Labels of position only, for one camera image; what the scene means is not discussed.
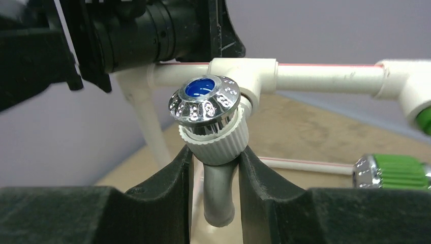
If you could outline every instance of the blue center cap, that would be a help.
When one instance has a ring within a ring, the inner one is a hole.
[[[190,97],[200,97],[206,95],[214,89],[215,82],[208,78],[202,78],[191,82],[186,87],[186,94]]]

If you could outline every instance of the chrome regulator cap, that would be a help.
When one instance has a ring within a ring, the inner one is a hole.
[[[203,75],[190,79],[169,100],[172,117],[196,135],[223,129],[235,115],[241,94],[230,78]]]
[[[373,155],[364,155],[353,166],[354,188],[381,188],[380,168]]]

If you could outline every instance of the white pipe frame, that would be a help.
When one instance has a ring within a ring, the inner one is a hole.
[[[398,100],[410,125],[420,111],[431,106],[431,60],[383,60],[376,65],[279,64],[275,59],[215,58],[210,63],[149,65],[115,74],[126,100],[137,113],[145,141],[159,167],[171,162],[157,115],[151,89],[180,87],[203,74],[223,75],[235,80],[241,93],[241,106],[250,116],[257,111],[260,94],[276,90],[302,92],[368,94],[376,99]],[[271,168],[351,175],[352,166],[336,163],[262,158]],[[202,193],[203,168],[195,173],[192,219]]]

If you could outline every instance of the tan tabletop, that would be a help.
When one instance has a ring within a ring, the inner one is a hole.
[[[354,164],[363,154],[380,153],[406,154],[431,162],[429,144],[278,95],[262,96],[259,111],[247,124],[249,146],[259,156]],[[178,127],[171,126],[164,136],[174,157],[184,146]],[[97,185],[115,186],[125,191],[156,171],[157,165],[149,148],[143,147]],[[351,178],[342,175],[292,170],[277,172],[302,188],[351,185]],[[200,214],[192,243],[242,243],[237,177],[234,181],[236,217],[233,223],[224,228],[213,228]]]

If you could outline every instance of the white pvc pipe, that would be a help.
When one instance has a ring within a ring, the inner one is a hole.
[[[151,89],[143,75],[146,69],[147,67],[141,67],[118,72],[115,78],[125,99],[133,106],[145,142],[161,169],[168,165],[172,158],[152,101]]]
[[[382,66],[279,64],[276,89],[376,95],[384,75]]]
[[[196,223],[199,209],[200,197],[203,192],[203,164],[195,158],[195,175],[193,180],[193,200],[192,200],[192,226]]]
[[[149,79],[151,87],[181,86],[193,77],[207,73],[208,63],[170,63],[158,64]]]
[[[327,174],[351,175],[352,165],[327,162],[259,157],[270,168],[302,170]]]
[[[155,162],[162,169],[172,161],[172,158],[157,119],[152,99],[133,104],[133,109],[138,117],[139,128],[144,136],[145,143],[151,149]]]

